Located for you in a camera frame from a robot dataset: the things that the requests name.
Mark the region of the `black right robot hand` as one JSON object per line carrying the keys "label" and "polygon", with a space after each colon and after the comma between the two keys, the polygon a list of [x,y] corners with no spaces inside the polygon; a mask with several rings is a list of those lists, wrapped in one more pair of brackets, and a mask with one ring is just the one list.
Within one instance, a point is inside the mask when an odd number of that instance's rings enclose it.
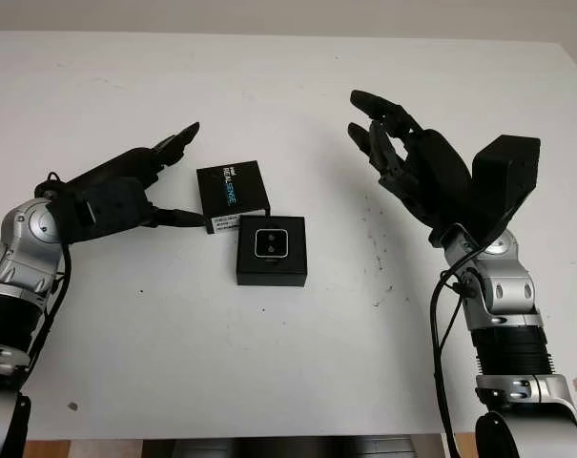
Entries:
{"label": "black right robot hand", "polygon": [[353,106],[370,119],[347,132],[379,172],[379,184],[431,229],[432,246],[446,247],[467,220],[471,175],[456,150],[437,131],[423,128],[403,106],[354,90]]}

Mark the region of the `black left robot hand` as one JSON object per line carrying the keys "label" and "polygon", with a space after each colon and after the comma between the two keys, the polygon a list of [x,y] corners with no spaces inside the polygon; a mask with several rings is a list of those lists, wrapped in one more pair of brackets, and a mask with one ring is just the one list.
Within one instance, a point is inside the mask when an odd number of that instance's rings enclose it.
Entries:
{"label": "black left robot hand", "polygon": [[68,181],[49,205],[61,236],[96,239],[138,226],[205,226],[203,215],[159,208],[146,195],[161,172],[184,158],[198,131],[196,122],[153,147],[133,148]]}

